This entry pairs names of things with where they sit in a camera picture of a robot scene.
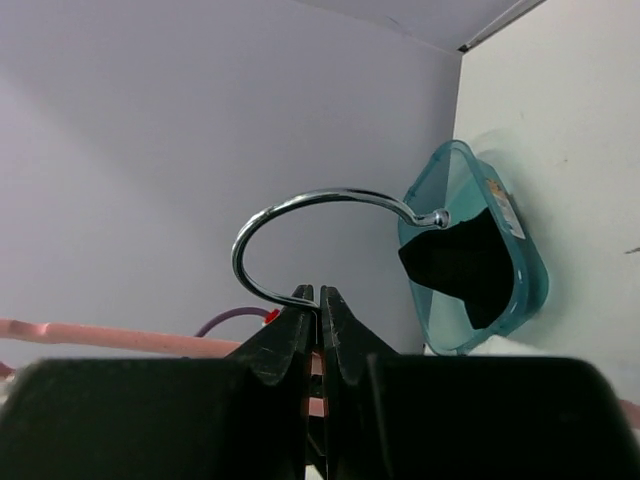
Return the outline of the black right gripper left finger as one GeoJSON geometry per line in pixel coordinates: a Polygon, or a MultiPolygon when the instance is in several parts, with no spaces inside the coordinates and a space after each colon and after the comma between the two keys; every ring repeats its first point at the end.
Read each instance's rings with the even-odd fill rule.
{"type": "Polygon", "coordinates": [[[41,359],[1,387],[5,479],[301,479],[312,315],[292,308],[242,344],[3,320],[5,339],[133,349],[41,359]]]}

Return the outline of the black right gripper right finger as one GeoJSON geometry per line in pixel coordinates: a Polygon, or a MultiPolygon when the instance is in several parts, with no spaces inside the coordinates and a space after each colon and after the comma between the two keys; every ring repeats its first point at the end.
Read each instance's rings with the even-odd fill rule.
{"type": "Polygon", "coordinates": [[[323,287],[331,479],[635,479],[639,447],[602,374],[573,358],[394,351],[323,287]]]}

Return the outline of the black skirt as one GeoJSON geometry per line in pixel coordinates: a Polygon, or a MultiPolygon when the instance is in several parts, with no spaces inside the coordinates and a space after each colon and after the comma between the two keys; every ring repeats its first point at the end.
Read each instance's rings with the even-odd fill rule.
{"type": "Polygon", "coordinates": [[[399,249],[409,279],[464,302],[475,330],[504,312],[514,288],[514,268],[488,209],[446,230],[425,231],[399,249]]]}

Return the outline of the pink hanger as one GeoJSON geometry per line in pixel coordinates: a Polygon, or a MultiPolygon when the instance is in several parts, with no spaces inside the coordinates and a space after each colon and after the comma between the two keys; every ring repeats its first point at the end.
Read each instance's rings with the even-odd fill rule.
{"type": "MultiPolygon", "coordinates": [[[[318,313],[320,306],[312,300],[285,296],[259,285],[246,271],[244,254],[251,238],[268,222],[297,209],[337,202],[355,202],[381,207],[414,227],[445,229],[451,224],[451,214],[444,208],[419,214],[400,200],[369,190],[338,188],[301,193],[254,214],[241,228],[231,253],[232,269],[240,284],[261,299],[284,307],[298,307],[318,313]]],[[[239,347],[237,342],[220,339],[80,324],[32,323],[6,318],[1,320],[1,337],[37,344],[86,345],[196,358],[221,358],[239,347]]]]}

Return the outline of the white skirt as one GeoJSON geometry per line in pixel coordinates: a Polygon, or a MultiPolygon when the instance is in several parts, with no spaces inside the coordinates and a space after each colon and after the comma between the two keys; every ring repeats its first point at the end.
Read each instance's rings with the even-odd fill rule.
{"type": "MultiPolygon", "coordinates": [[[[15,336],[13,334],[1,334],[1,338],[26,341],[28,343],[43,344],[77,344],[87,346],[100,346],[110,349],[133,350],[143,353],[161,353],[169,355],[182,355],[188,358],[221,358],[230,354],[240,346],[239,342],[200,338],[186,337],[178,335],[151,333],[151,332],[129,332],[129,333],[113,333],[111,330],[107,332],[104,329],[98,334],[80,334],[72,336],[63,336],[59,340],[46,340],[44,337],[36,339],[36,337],[26,337],[24,335],[15,336]]],[[[542,350],[524,345],[515,341],[508,340],[503,337],[492,336],[489,340],[482,343],[479,347],[472,350],[472,355],[498,355],[498,356],[549,356],[542,350]]],[[[1,362],[1,406],[8,398],[8,384],[15,376],[15,369],[1,362]]],[[[639,432],[639,403],[629,401],[626,398],[619,399],[622,410],[630,423],[632,429],[639,432]]],[[[321,400],[310,400],[310,414],[313,417],[323,417],[325,407],[321,400]]]]}

